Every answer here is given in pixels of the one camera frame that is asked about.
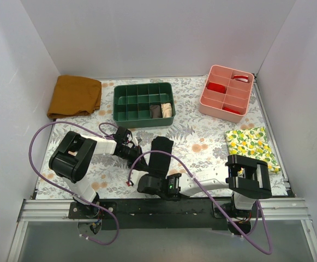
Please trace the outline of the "black underwear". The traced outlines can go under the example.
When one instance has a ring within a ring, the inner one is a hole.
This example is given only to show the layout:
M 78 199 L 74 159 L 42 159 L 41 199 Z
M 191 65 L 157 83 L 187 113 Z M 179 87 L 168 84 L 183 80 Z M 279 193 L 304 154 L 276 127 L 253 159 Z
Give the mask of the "black underwear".
M 152 151 L 162 151 L 171 154 L 174 142 L 166 137 L 158 136 L 151 143 Z M 171 157 L 162 153 L 150 153 L 149 171 L 146 176 L 165 178 L 171 162 Z

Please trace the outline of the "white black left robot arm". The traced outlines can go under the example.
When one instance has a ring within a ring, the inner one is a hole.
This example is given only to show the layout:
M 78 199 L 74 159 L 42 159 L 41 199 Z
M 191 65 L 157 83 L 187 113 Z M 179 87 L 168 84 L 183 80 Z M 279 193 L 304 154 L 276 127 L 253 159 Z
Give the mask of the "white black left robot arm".
M 130 139 L 131 132 L 125 128 L 119 128 L 113 138 L 82 136 L 69 131 L 52 154 L 49 168 L 66 182 L 73 198 L 82 204 L 81 212 L 87 218 L 96 217 L 100 211 L 96 202 L 99 195 L 86 177 L 93 156 L 117 156 L 131 166 L 142 154 L 142 149 L 136 139 Z

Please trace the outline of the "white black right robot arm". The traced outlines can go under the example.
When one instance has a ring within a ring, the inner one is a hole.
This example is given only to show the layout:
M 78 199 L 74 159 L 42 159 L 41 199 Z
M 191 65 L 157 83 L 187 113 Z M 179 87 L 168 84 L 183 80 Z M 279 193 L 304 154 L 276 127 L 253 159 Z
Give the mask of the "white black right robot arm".
M 163 180 L 164 197 L 192 197 L 195 194 L 217 189 L 232 191 L 231 212 L 243 217 L 252 208 L 256 200 L 272 197 L 268 164 L 263 160 L 240 155 L 229 155 L 225 167 L 225 181 L 217 178 L 214 171 L 202 171 L 193 176 L 176 173 L 166 176 Z

